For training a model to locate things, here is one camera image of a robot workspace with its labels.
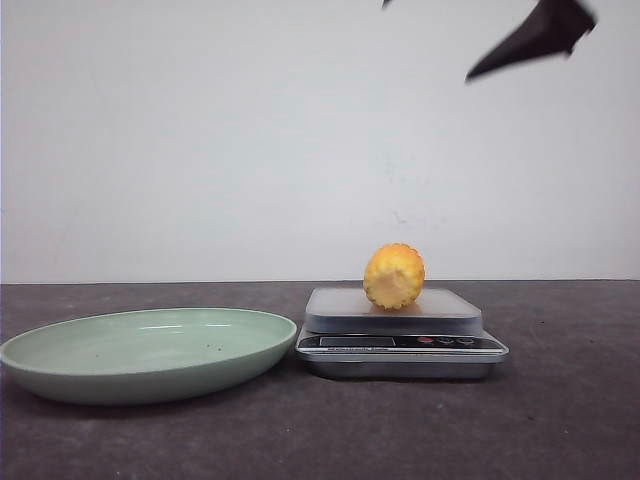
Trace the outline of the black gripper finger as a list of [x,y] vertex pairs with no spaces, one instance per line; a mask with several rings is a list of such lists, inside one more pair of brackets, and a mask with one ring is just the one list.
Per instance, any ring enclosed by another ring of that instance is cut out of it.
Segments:
[[522,23],[467,72],[465,81],[547,56],[569,57],[596,25],[595,12],[582,1],[538,1]]

